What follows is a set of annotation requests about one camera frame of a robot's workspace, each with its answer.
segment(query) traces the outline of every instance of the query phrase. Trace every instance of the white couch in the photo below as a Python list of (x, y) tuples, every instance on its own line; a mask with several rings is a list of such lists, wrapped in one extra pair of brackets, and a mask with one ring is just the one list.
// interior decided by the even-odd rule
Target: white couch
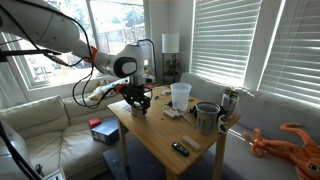
[(0, 110), (0, 119), (23, 137), (32, 165), (41, 164), (45, 175), (62, 167), (68, 180), (90, 179), (107, 171), (102, 153), (113, 145), (93, 140), (88, 120), (113, 117), (107, 105), (119, 100), (113, 96), (89, 109), (55, 96)]
[[(192, 86), (191, 95), (204, 101), (221, 103), (226, 86), (218, 85), (192, 73), (184, 73), (180, 82)], [(250, 152), (250, 144), (242, 135), (247, 132), (252, 136), (255, 128), (259, 128), (264, 138), (283, 140), (303, 146), (299, 136), (280, 130), (286, 122), (301, 123), (301, 129), (320, 145), (320, 111), (304, 106), (276, 95), (251, 92), (255, 97), (240, 93), (240, 101), (236, 112), (241, 119), (229, 130), (224, 155), (223, 179), (237, 180), (293, 180), (298, 179), (295, 163), (269, 154), (263, 158), (255, 157)], [(210, 147), (204, 159), (212, 164), (216, 154), (215, 145)]]

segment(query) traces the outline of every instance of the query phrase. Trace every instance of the stuffed octopus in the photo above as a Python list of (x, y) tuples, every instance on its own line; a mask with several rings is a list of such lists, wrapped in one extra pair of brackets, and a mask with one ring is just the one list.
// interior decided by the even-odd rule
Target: stuffed octopus
[(256, 139), (252, 139), (246, 132), (243, 136), (252, 143), (250, 150), (253, 155), (262, 157), (263, 151), (266, 151), (271, 155), (289, 159), (296, 163), (295, 170), (300, 180), (320, 180), (320, 147), (305, 131), (290, 127), (299, 125), (299, 123), (285, 123), (280, 129), (299, 135), (304, 147), (285, 141), (262, 139), (259, 129), (254, 130)]

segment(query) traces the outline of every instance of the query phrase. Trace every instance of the white lamp shade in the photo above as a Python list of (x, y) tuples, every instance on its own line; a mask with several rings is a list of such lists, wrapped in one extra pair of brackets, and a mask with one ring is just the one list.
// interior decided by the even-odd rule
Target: white lamp shade
[(162, 34), (162, 53), (179, 52), (179, 34)]

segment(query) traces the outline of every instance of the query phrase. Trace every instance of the remote control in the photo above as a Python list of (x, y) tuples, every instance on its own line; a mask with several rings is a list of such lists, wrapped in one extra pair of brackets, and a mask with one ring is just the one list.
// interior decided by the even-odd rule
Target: remote control
[(184, 146), (182, 146), (180, 143), (178, 142), (174, 142), (171, 145), (173, 147), (174, 150), (178, 151), (180, 154), (182, 154), (185, 157), (189, 156), (189, 151), (187, 148), (185, 148)]

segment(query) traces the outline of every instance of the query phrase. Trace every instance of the cup handle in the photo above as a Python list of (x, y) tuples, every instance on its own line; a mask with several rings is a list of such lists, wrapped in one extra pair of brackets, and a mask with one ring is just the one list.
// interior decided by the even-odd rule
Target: cup handle
[(224, 135), (227, 135), (227, 132), (228, 132), (228, 127), (227, 127), (227, 121), (225, 121), (224, 118), (226, 117), (225, 115), (221, 115), (219, 116), (219, 119), (218, 119), (218, 129), (219, 129), (219, 133), (222, 133)]

